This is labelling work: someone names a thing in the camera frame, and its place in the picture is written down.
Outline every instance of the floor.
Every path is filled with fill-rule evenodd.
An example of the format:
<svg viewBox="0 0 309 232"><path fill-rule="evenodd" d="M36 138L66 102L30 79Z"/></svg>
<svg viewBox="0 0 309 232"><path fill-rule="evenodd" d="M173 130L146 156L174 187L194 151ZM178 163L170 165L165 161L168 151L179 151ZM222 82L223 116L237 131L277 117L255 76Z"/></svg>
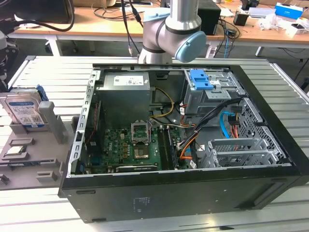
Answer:
<svg viewBox="0 0 309 232"><path fill-rule="evenodd" d="M18 69L20 64L23 62L24 58L28 55L37 55L37 56L50 56L45 51L45 40L27 40L27 39L18 39L16 43L19 46L19 56L9 72L8 79L12 77L15 71ZM73 52L73 43L71 41L62 41L61 47L64 56L116 56L116 57L126 57L129 56L126 42L95 42L96 51L91 53L89 50L89 43L87 41L76 41L79 48L78 53ZM142 48L141 43L137 43L139 50ZM240 46L236 46L230 53L229 58L257 58L255 52L257 47L245 47L246 53L243 53L244 49ZM289 52L294 57L303 58L305 62L306 58L309 58L308 49L301 51L302 49L290 49ZM200 56L206 54L206 49L201 52ZM224 55L218 53L218 58L223 58ZM283 49L279 48L265 48L262 56L260 58L268 59L269 62L277 63L291 78L294 79L300 68L304 63L300 62L300 59L293 58L285 53ZM309 63L303 69L302 73L299 75L296 83L302 85L304 79L309 77Z"/></svg>

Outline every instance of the motherboard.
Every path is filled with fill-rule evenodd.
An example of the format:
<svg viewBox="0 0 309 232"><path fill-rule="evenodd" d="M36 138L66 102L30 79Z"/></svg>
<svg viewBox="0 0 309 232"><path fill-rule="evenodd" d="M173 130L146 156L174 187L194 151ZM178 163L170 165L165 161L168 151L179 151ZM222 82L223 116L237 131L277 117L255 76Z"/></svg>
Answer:
<svg viewBox="0 0 309 232"><path fill-rule="evenodd" d="M89 156L92 174L161 171L179 167L176 146L181 136L178 128L106 129L102 153Z"/></svg>

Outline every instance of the gray power supply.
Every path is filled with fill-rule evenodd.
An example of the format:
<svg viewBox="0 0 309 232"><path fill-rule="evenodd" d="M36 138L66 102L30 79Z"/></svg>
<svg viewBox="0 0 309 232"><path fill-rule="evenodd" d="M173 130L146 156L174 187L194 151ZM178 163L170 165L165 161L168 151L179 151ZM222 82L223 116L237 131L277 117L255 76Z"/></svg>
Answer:
<svg viewBox="0 0 309 232"><path fill-rule="evenodd" d="M150 85L147 72L106 74L104 83L97 90L100 98L104 99L103 110L108 129L130 128L136 120L148 120Z"/></svg>

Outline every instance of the open computer tower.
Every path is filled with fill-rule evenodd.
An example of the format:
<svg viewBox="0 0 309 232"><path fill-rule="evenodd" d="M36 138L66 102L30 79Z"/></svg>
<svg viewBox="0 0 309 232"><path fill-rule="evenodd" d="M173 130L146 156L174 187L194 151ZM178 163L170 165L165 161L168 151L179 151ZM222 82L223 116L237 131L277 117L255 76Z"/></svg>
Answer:
<svg viewBox="0 0 309 232"><path fill-rule="evenodd" d="M62 192L85 223L261 209L309 160L240 66L96 65Z"/></svg>

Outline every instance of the blue joint cap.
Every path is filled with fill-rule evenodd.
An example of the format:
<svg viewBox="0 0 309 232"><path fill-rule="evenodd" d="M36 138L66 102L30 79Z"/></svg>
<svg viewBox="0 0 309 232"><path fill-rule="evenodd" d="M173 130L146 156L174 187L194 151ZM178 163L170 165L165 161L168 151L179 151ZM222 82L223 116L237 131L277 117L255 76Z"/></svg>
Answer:
<svg viewBox="0 0 309 232"><path fill-rule="evenodd" d="M170 8L150 8L144 13L144 22L150 22L167 18L170 15Z"/></svg>
<svg viewBox="0 0 309 232"><path fill-rule="evenodd" d="M206 35L198 31L189 36L175 53L175 58L183 63L194 60L206 46Z"/></svg>
<svg viewBox="0 0 309 232"><path fill-rule="evenodd" d="M209 77L201 69L190 70L190 79L194 83L196 90L213 90L213 85L209 83Z"/></svg>

